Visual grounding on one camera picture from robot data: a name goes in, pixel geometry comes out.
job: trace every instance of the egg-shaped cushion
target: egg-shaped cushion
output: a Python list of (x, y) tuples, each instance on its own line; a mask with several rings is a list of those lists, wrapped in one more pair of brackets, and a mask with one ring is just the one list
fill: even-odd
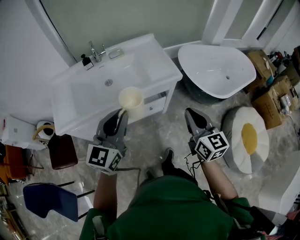
[(252, 107), (232, 109), (222, 131), (230, 145), (223, 155), (227, 165), (246, 174), (259, 171), (269, 154), (269, 135), (258, 112)]

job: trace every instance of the navy blue chair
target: navy blue chair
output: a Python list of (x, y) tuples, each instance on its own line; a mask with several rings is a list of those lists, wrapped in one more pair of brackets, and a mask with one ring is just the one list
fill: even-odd
[(72, 184), (68, 182), (60, 185), (52, 183), (33, 183), (23, 188), (23, 196), (26, 208), (41, 218), (46, 218), (50, 210), (78, 222), (87, 215), (87, 212), (78, 216), (77, 199), (93, 193), (94, 190), (84, 194), (76, 195), (65, 189), (63, 186)]

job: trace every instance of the cable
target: cable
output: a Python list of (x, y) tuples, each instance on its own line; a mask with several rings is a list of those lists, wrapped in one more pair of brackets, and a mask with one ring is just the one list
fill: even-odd
[(141, 168), (139, 167), (128, 167), (128, 168), (116, 168), (115, 171), (131, 171), (131, 170), (138, 170), (138, 174), (137, 174), (137, 186), (136, 186), (136, 190), (138, 189), (138, 187), (140, 186), (140, 175), (141, 175)]
[(267, 68), (268, 70), (270, 70), (270, 72), (271, 72), (271, 74), (272, 74), (272, 78), (273, 78), (273, 80), (274, 80), (274, 76), (273, 76), (272, 68), (271, 68), (271, 66), (270, 66), (270, 63), (269, 63), (269, 61), (268, 61), (268, 60), (266, 60), (265, 58), (263, 58), (263, 60), (265, 61), (266, 68)]
[(186, 159), (187, 169), (189, 170), (189, 172), (190, 172), (190, 174), (192, 175), (192, 177), (195, 178), (195, 177), (193, 176), (192, 172), (191, 172), (192, 167), (191, 167), (191, 168), (188, 167), (188, 156), (191, 155), (191, 154), (192, 154), (192, 153), (188, 154), (188, 155), (185, 157), (185, 159)]
[(189, 168), (188, 167), (188, 156), (191, 155), (192, 153), (188, 154), (186, 157), (185, 157), (185, 160), (186, 160), (186, 165), (187, 165), (187, 169), (188, 171), (190, 172), (191, 176), (196, 179), (196, 174), (195, 174), (195, 169), (199, 168), (199, 166), (201, 165), (201, 161), (197, 161), (197, 162), (194, 162), (192, 167)]

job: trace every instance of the cardboard box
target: cardboard box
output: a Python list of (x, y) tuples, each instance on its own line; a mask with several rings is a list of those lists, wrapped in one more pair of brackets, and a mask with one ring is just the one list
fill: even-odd
[(290, 62), (289, 66), (280, 73), (280, 76), (284, 75), (289, 78), (293, 86), (296, 86), (300, 82), (300, 76), (294, 68), (293, 62)]
[(266, 93), (252, 101), (252, 106), (263, 118), (266, 129), (277, 127), (285, 121), (286, 116), (280, 112), (282, 109), (280, 97), (285, 94), (289, 96), (292, 103), (290, 110), (295, 110), (298, 105), (298, 96), (287, 76), (277, 78)]
[(271, 72), (267, 69), (264, 58), (269, 61), (273, 74), (277, 71), (277, 68), (270, 62), (270, 59), (263, 50), (249, 52), (247, 56), (256, 69), (256, 78), (247, 87), (245, 87), (246, 91), (254, 92), (257, 89), (267, 87), (266, 82), (271, 77)]

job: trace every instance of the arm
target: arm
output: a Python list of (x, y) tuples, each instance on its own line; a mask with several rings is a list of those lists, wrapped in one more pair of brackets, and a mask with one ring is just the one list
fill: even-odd
[(101, 173), (94, 198), (94, 208), (117, 218), (117, 174)]
[(212, 194), (219, 194), (221, 199), (238, 198), (238, 193), (216, 161), (201, 163), (204, 175)]

